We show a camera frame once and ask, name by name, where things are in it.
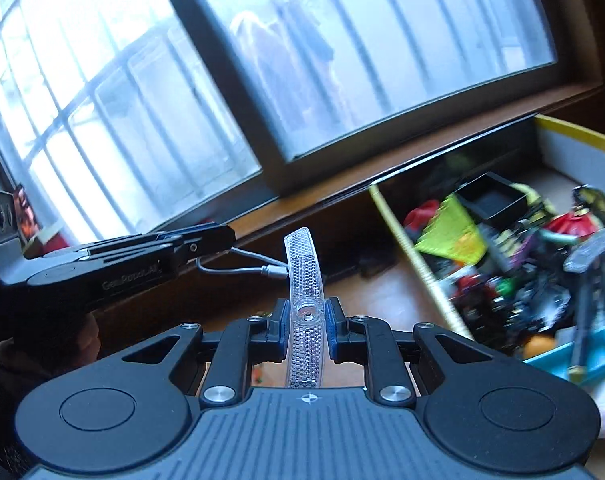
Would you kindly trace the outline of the yellow cardboard box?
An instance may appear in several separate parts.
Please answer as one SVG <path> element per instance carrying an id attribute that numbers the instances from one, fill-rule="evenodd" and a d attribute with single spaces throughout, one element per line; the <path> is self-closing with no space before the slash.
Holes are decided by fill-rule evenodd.
<path id="1" fill-rule="evenodd" d="M 526 195 L 525 216 L 502 232 L 472 219 L 487 246 L 476 266 L 419 252 L 443 200 L 486 172 Z M 587 394 L 605 438 L 605 134 L 526 118 L 411 162 L 370 194 L 446 327 Z"/>

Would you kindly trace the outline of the small black tray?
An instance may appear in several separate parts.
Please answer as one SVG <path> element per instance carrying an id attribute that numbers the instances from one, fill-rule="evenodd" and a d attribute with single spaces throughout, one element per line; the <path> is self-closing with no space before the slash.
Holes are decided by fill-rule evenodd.
<path id="1" fill-rule="evenodd" d="M 526 195 L 493 172 L 461 185 L 455 197 L 476 223 L 499 232 L 511 228 L 528 211 Z"/>

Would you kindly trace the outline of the clear plastic reflector strip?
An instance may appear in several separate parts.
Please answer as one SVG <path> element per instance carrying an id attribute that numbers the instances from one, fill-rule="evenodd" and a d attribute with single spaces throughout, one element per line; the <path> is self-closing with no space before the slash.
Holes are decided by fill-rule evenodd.
<path id="1" fill-rule="evenodd" d="M 286 386 L 319 388 L 327 342 L 319 260 L 308 228 L 286 235 L 284 245 L 290 307 Z"/>

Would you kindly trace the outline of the yellow green shuttlecock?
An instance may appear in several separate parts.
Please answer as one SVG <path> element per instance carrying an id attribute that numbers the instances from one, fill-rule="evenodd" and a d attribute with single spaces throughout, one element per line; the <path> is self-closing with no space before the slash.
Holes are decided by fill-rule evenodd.
<path id="1" fill-rule="evenodd" d="M 487 250 L 476 224 L 455 194 L 449 194 L 440 204 L 415 248 L 463 266 L 476 266 Z"/>

